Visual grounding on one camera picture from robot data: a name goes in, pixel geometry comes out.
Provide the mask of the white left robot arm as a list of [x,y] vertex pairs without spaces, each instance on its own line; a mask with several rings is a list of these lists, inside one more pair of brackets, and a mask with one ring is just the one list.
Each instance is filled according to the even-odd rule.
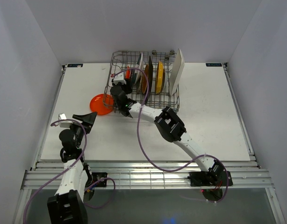
[[61,161],[64,165],[61,183],[54,196],[48,198],[47,207],[52,224],[87,224],[88,216],[83,202],[85,188],[93,183],[93,175],[84,159],[81,143],[87,143],[97,112],[73,115],[67,120],[59,114],[58,124],[63,130],[59,134],[62,148]]

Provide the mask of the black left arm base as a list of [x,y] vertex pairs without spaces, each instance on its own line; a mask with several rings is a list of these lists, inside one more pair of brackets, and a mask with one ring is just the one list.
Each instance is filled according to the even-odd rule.
[[[108,173],[107,172],[92,172],[93,176],[93,183],[97,182],[100,179],[107,178]],[[99,183],[93,185],[93,188],[95,187],[106,187],[107,186],[107,180],[100,181]]]

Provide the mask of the dark teal round plate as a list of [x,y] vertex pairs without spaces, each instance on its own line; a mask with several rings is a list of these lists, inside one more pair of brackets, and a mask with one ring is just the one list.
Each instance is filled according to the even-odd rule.
[[135,74],[135,69],[133,69],[131,72],[131,77],[130,77],[131,86],[135,84],[135,81],[136,81],[136,74]]

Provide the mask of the white rectangular plate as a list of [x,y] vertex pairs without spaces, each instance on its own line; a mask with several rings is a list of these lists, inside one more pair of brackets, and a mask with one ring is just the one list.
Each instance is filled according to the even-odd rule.
[[170,96],[172,96],[177,90],[184,66],[185,66],[185,60],[182,51],[181,49],[178,49],[177,55],[174,60],[174,64],[172,66],[172,71],[169,77]]

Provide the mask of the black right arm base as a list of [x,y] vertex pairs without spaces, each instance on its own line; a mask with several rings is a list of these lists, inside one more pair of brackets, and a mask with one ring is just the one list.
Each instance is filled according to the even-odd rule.
[[191,187],[215,187],[215,186],[233,186],[232,177],[229,171],[211,175],[209,172],[194,171],[187,176]]

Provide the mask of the speckled beige oval plate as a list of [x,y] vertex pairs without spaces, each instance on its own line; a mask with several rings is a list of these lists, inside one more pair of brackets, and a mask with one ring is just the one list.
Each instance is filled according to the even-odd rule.
[[140,79],[140,81],[138,82],[138,84],[136,86],[136,92],[137,93],[142,93],[142,85],[143,85],[143,80]]

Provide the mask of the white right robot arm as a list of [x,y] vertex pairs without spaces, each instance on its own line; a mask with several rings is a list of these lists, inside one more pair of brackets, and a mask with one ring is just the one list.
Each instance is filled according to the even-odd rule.
[[[188,179],[191,182],[191,186],[215,186],[219,188],[221,186],[228,187],[232,185],[231,175],[222,162],[216,157],[203,152],[202,148],[188,134],[184,122],[172,108],[167,106],[164,109],[155,109],[142,105],[128,98],[128,93],[129,89],[127,89],[127,85],[122,83],[112,84],[110,89],[110,94],[119,112],[125,117],[137,119],[136,134],[139,146],[146,159],[154,167],[161,171],[172,173],[180,171],[192,162],[195,162],[200,168],[200,171],[189,173]],[[179,146],[192,160],[183,167],[175,170],[166,170],[157,166],[151,161],[142,146],[139,135],[139,124],[141,120],[153,123],[164,140]]]

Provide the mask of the woven bamboo round plate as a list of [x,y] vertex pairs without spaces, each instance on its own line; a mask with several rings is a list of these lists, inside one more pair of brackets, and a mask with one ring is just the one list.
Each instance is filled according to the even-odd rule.
[[142,74],[142,87],[141,87],[142,94],[145,94],[147,90],[147,79],[146,78],[148,77],[148,74],[149,74],[149,65],[147,64],[144,69],[144,74]]

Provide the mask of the green square glazed plate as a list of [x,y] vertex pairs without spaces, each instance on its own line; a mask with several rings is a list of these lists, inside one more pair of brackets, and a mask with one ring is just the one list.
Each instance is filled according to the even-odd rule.
[[153,65],[152,65],[152,59],[151,56],[149,56],[149,62],[148,62],[148,83],[149,87],[147,87],[148,95],[145,100],[145,104],[147,104],[148,99],[151,95],[151,88],[152,88],[152,79],[153,79]]

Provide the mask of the white plate striped rim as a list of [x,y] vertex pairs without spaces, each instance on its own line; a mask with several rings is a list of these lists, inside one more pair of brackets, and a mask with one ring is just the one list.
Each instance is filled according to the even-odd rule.
[[[137,61],[137,68],[142,70],[143,64],[144,64],[144,56],[143,56],[143,53],[140,53],[138,61]],[[140,70],[135,70],[134,74],[136,78],[135,78],[134,84],[136,84],[142,76],[142,72]]]

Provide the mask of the yellow polka dot plate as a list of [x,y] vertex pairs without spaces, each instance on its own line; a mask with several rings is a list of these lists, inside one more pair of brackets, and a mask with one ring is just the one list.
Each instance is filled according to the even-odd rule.
[[159,61],[156,72],[156,80],[155,80],[155,93],[160,94],[164,88],[165,84],[165,68],[164,64]]

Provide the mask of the orange round plate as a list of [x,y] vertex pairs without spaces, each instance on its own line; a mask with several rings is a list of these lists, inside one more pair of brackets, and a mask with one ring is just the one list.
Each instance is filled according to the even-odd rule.
[[125,79],[129,80],[130,79],[130,70],[127,70],[125,73]]
[[113,111],[113,98],[108,94],[99,94],[92,98],[90,102],[90,110],[97,112],[98,115],[103,116]]

